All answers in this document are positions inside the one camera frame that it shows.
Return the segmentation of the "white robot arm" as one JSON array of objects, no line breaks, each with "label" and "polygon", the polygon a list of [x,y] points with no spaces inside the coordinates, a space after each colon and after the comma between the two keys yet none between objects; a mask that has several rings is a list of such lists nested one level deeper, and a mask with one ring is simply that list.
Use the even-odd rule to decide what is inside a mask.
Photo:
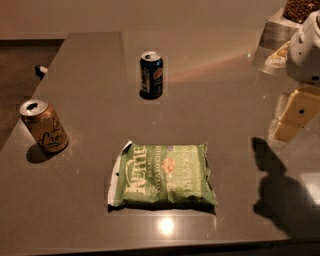
[{"label": "white robot arm", "polygon": [[312,12],[265,64],[285,68],[298,83],[290,94],[279,97],[269,128],[272,138],[289,142],[320,111],[320,11]]}]

